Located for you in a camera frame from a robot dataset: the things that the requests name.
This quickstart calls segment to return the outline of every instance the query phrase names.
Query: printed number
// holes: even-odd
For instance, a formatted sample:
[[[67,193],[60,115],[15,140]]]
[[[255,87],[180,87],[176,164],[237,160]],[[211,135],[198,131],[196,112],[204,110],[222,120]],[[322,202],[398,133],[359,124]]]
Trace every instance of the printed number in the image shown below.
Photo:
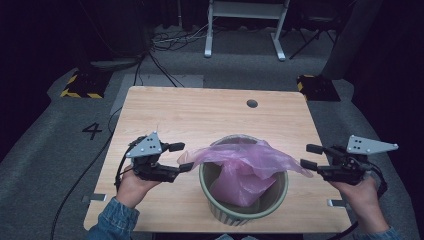
[[[91,133],[90,140],[93,140],[94,139],[94,136],[96,135],[96,133],[102,132],[102,130],[99,130],[98,128],[99,128],[99,124],[95,122],[95,123],[91,124],[90,126],[84,128],[82,130],[82,132],[89,132],[89,133]]]

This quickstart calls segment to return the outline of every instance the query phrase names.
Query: metal stand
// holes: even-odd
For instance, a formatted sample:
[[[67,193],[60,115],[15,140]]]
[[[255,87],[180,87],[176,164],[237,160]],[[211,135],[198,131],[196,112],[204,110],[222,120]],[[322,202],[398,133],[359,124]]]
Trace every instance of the metal stand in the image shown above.
[[[262,4],[243,2],[221,2],[209,0],[208,33],[206,36],[205,57],[212,56],[213,17],[239,17],[239,18],[261,18],[278,19],[276,33],[271,33],[277,57],[280,61],[286,59],[279,40],[281,28],[283,27],[290,0],[284,4]]]

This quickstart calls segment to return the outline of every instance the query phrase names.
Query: person's right hand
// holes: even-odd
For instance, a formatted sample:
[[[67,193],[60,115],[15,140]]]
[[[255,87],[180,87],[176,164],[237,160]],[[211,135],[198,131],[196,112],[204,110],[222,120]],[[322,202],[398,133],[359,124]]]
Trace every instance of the person's right hand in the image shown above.
[[[342,182],[329,183],[346,196],[364,233],[384,232],[390,228],[380,209],[374,178],[370,176],[356,186]]]

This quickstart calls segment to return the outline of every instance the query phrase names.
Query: hand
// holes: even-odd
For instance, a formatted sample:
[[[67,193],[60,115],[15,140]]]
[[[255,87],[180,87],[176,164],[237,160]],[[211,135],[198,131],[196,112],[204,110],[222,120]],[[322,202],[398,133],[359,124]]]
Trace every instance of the hand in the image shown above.
[[[356,186],[342,182],[329,183],[346,196],[364,233],[384,232],[390,228],[380,209],[374,178],[370,176]]]
[[[131,170],[131,166],[127,166],[125,171],[116,200],[129,208],[135,208],[143,200],[147,192],[161,182],[140,179]]]

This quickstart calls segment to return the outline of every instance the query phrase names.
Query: plastic bag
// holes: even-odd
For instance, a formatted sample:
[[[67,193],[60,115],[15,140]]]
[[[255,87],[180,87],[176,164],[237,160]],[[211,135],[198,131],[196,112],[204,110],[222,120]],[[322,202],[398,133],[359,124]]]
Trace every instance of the plastic bag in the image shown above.
[[[306,177],[312,173],[291,156],[273,149],[266,141],[247,135],[231,135],[210,147],[186,151],[179,164],[205,162],[221,166],[221,174],[209,189],[219,201],[240,207],[251,206],[274,182],[273,174],[293,170]]]

